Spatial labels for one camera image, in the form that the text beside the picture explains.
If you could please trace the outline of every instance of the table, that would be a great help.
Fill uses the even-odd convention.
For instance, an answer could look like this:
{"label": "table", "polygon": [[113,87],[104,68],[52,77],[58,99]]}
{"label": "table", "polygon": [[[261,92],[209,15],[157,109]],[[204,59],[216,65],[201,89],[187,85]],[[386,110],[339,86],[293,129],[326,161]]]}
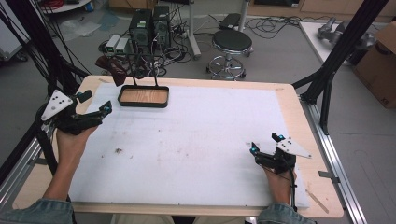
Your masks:
{"label": "table", "polygon": [[[90,76],[86,77],[79,91],[92,90],[95,93],[100,83],[112,82],[112,77]],[[153,85],[153,80],[145,78],[139,80],[139,84]],[[162,86],[192,86],[213,87],[231,89],[272,90],[276,97],[284,117],[289,135],[304,148],[309,148],[313,159],[309,162],[298,162],[304,176],[304,184],[311,206],[308,209],[300,209],[299,212],[307,217],[341,217],[344,212],[338,196],[332,185],[332,181],[318,176],[318,171],[327,171],[321,158],[314,135],[305,118],[294,88],[289,84],[276,83],[252,83],[231,82],[215,80],[172,79],[160,78]],[[84,105],[78,107],[78,113],[84,113],[90,99]],[[30,174],[14,207],[26,207],[41,197],[50,182],[50,172],[47,167],[36,165]],[[76,212],[98,213],[125,213],[125,214],[151,214],[151,215],[190,215],[190,216],[257,216],[262,208],[248,206],[193,206],[193,205],[150,205],[150,204],[126,204],[126,203],[74,203]]]}

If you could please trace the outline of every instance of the denim sleeve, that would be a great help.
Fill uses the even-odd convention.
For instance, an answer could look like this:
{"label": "denim sleeve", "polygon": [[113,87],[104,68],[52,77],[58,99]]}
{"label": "denim sleeve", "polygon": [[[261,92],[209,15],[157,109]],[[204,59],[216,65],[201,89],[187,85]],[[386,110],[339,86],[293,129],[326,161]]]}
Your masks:
{"label": "denim sleeve", "polygon": [[10,210],[0,214],[0,223],[72,224],[71,203],[40,199],[28,208]]}
{"label": "denim sleeve", "polygon": [[285,203],[273,203],[263,210],[257,218],[260,224],[315,224],[309,218],[294,212],[293,208]]}

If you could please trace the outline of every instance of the chair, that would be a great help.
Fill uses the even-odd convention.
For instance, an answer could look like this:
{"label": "chair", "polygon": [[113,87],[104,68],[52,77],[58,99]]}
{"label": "chair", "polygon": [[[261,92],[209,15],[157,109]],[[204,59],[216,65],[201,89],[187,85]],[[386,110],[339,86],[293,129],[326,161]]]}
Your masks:
{"label": "chair", "polygon": [[246,76],[244,65],[232,55],[247,54],[248,56],[252,45],[250,37],[235,30],[221,30],[213,35],[212,44],[215,49],[225,53],[225,56],[217,56],[207,65],[206,72],[212,74],[212,79],[244,78]]}

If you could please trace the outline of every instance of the computer tower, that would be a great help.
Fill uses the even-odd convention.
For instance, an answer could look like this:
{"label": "computer tower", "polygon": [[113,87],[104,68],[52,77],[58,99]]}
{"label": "computer tower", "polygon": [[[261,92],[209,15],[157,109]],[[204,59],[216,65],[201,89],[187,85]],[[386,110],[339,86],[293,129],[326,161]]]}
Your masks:
{"label": "computer tower", "polygon": [[157,36],[157,47],[163,50],[171,47],[171,27],[169,6],[156,6],[153,13],[154,36]]}
{"label": "computer tower", "polygon": [[129,25],[129,33],[135,52],[143,48],[148,51],[143,53],[151,53],[152,40],[154,37],[153,26],[152,11],[150,9],[139,8],[134,12],[131,24]]}

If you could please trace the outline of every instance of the cardboard box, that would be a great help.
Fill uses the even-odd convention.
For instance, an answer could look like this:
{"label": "cardboard box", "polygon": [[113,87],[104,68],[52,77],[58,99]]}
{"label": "cardboard box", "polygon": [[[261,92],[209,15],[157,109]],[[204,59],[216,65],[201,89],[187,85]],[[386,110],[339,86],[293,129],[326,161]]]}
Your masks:
{"label": "cardboard box", "polygon": [[396,21],[375,34],[377,42],[354,73],[385,108],[396,108]]}
{"label": "cardboard box", "polygon": [[137,8],[154,9],[158,0],[109,0],[108,4],[113,9],[134,11]]}

